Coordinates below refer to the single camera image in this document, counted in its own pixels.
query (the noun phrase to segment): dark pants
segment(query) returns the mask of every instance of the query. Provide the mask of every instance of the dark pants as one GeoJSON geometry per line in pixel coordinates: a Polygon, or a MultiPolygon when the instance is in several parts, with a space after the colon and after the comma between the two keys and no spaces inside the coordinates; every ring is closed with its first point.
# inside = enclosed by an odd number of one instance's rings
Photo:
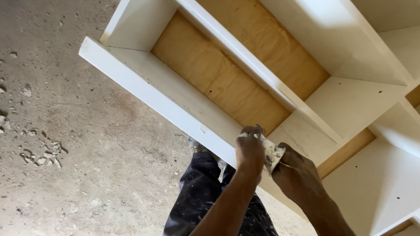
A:
{"type": "MultiPolygon", "coordinates": [[[[193,155],[179,182],[181,192],[169,213],[163,229],[164,236],[187,236],[194,230],[235,174],[235,169],[227,165],[220,183],[220,171],[210,153],[193,155]]],[[[238,235],[277,236],[270,216],[256,193],[249,203],[238,235]]]]}

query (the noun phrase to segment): person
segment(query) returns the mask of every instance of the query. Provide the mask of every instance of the person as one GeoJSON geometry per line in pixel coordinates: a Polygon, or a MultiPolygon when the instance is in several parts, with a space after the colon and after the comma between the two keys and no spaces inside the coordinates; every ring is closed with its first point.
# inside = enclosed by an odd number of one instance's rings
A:
{"type": "MultiPolygon", "coordinates": [[[[163,229],[164,236],[277,236],[255,190],[264,166],[263,129],[248,126],[236,140],[236,166],[225,167],[189,137],[192,160],[181,177],[181,190],[163,229]]],[[[319,236],[355,236],[337,204],[328,196],[314,163],[289,145],[272,173],[282,192],[305,213],[319,236]]]]}

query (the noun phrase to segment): shoe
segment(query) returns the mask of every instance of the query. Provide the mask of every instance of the shoe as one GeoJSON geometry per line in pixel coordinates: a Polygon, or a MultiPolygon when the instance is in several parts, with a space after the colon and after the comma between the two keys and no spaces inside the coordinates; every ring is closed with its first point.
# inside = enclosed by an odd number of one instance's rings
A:
{"type": "Polygon", "coordinates": [[[197,154],[199,152],[210,153],[209,149],[204,147],[201,143],[199,143],[197,140],[195,140],[191,136],[188,136],[188,145],[189,145],[189,150],[191,151],[191,155],[197,154]]]}

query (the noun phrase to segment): hand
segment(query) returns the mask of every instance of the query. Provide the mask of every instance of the hand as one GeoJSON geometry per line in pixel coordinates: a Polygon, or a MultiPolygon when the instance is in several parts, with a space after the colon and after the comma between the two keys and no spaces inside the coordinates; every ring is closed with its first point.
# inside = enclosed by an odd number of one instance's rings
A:
{"type": "Polygon", "coordinates": [[[273,171],[273,180],[290,200],[302,210],[311,208],[322,200],[329,200],[313,161],[300,155],[285,143],[278,145],[286,148],[279,165],[273,171]]]}
{"type": "Polygon", "coordinates": [[[246,133],[248,137],[236,139],[236,169],[238,172],[243,171],[248,177],[255,178],[257,184],[261,181],[264,166],[264,148],[260,140],[263,132],[261,127],[247,126],[242,129],[241,134],[246,133]]]}

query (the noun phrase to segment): concrete floor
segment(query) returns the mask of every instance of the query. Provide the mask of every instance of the concrete floor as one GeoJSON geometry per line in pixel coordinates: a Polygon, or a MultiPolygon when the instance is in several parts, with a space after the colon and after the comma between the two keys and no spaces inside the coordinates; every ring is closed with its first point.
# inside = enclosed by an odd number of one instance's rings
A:
{"type": "MultiPolygon", "coordinates": [[[[190,159],[186,134],[77,55],[117,4],[0,1],[0,110],[10,121],[0,134],[0,235],[162,234],[190,159]],[[68,151],[61,169],[19,156],[42,157],[47,138],[68,151]]],[[[316,235],[257,192],[280,235],[316,235]]]]}

